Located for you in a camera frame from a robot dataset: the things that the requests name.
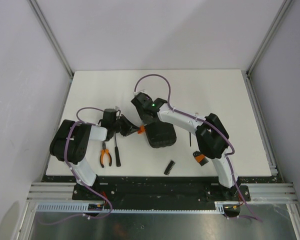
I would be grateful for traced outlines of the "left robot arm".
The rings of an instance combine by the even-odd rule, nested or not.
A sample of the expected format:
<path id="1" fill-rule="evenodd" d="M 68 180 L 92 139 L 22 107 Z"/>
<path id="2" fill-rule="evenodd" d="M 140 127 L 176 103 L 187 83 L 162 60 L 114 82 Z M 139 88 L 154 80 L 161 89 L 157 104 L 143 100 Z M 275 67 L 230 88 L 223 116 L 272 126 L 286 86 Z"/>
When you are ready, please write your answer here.
<path id="1" fill-rule="evenodd" d="M 115 134 L 127 137 L 140 128 L 130 122 L 119 109 L 106 108 L 101 111 L 102 119 L 97 124 L 82 120 L 65 119 L 59 126 L 49 147 L 49 152 L 58 161 L 64 162 L 76 178 L 76 182 L 84 186 L 83 194 L 90 200 L 100 196 L 101 188 L 95 184 L 97 174 L 86 159 L 90 141 L 105 144 Z"/>

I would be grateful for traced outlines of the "black plastic tool case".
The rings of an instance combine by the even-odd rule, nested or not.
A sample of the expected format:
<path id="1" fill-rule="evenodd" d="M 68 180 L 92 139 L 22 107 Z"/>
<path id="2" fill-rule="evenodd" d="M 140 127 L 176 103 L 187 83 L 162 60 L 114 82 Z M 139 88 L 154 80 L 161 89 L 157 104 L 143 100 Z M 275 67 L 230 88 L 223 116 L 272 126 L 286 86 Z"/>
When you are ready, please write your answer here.
<path id="1" fill-rule="evenodd" d="M 165 148 L 177 142 L 174 126 L 167 122 L 153 122 L 139 127 L 138 134 L 145 133 L 146 139 L 152 148 Z"/>

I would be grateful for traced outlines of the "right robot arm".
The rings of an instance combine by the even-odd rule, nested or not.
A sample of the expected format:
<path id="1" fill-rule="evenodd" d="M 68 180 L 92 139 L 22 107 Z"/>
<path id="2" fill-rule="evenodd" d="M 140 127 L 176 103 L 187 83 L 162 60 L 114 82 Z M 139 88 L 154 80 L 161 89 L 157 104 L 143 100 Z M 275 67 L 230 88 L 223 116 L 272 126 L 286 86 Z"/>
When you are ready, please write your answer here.
<path id="1" fill-rule="evenodd" d="M 131 103 L 144 124 L 152 148 L 174 145 L 177 141 L 175 126 L 186 130 L 196 137 L 199 152 L 212 161 L 218 175 L 220 195 L 227 201 L 238 196 L 238 176 L 228 158 L 228 150 L 232 149 L 229 134 L 216 114 L 210 113 L 201 119 L 171 107 L 162 98 L 152 100 L 142 91 L 134 95 Z"/>

